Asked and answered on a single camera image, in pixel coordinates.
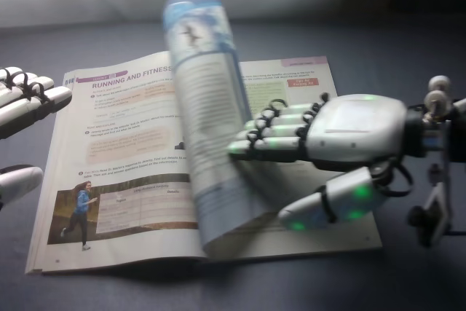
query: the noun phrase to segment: black leggings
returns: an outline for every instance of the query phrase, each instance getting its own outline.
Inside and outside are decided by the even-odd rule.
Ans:
[[[70,218],[70,224],[65,229],[65,233],[73,231],[74,227],[76,226],[76,223],[78,223],[81,227],[81,241],[82,245],[84,245],[87,241],[87,213],[73,213]]]

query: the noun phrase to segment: book page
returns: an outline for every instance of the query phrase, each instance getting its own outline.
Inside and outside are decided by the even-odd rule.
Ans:
[[[220,0],[168,0],[164,27],[206,247],[269,208],[226,152],[251,115]]]
[[[203,257],[168,53],[63,83],[27,270]]]
[[[258,113],[271,99],[281,98],[289,105],[320,102],[327,92],[336,97],[326,57],[291,58],[241,63],[241,72],[252,112]],[[282,163],[280,173],[270,176],[269,198],[282,208],[314,192],[338,175],[316,169],[308,162]],[[268,213],[224,235],[211,245],[216,259],[246,259],[302,253],[326,253],[372,249],[382,246],[374,217],[369,213],[356,221],[332,224],[326,229],[294,232],[285,229]]]

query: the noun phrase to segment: blue jacket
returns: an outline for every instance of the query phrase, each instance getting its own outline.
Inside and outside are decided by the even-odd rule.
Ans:
[[[87,213],[89,205],[85,204],[86,202],[89,202],[89,192],[85,189],[82,189],[78,192],[78,201],[76,204],[76,209],[74,209],[74,212],[76,214]]]

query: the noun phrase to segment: curled page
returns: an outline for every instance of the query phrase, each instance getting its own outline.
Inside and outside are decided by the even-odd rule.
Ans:
[[[251,115],[220,0],[168,0],[163,20],[206,246],[269,209],[226,153]]]

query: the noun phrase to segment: purple label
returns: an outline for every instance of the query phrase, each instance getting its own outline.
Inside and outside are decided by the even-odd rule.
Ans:
[[[124,76],[128,74],[128,71],[121,71],[118,73],[107,74],[105,76],[91,76],[90,78],[76,78],[78,83],[87,83],[87,82],[97,82],[99,80],[107,80],[117,78],[119,76]]]
[[[326,56],[314,56],[313,58],[285,58],[282,60],[283,67],[322,65],[328,63]]]

